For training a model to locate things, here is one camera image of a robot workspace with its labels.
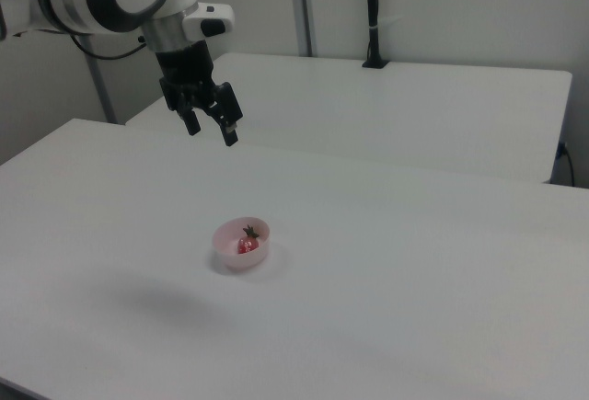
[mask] white table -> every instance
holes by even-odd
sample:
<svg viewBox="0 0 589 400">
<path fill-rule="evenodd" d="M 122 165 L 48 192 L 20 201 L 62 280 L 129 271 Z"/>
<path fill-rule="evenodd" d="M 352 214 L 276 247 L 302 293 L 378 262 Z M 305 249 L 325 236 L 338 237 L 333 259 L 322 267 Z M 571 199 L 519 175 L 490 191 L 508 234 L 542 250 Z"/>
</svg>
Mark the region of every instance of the white table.
<svg viewBox="0 0 589 400">
<path fill-rule="evenodd" d="M 211 236 L 271 226 L 231 274 Z M 0 377 L 52 400 L 584 399 L 589 194 L 72 121 L 0 166 Z"/>
<path fill-rule="evenodd" d="M 571 75 L 557 71 L 226 54 L 244 143 L 402 166 L 550 179 Z M 202 137 L 221 138 L 199 115 Z M 128 126 L 187 135 L 162 98 Z"/>
</svg>

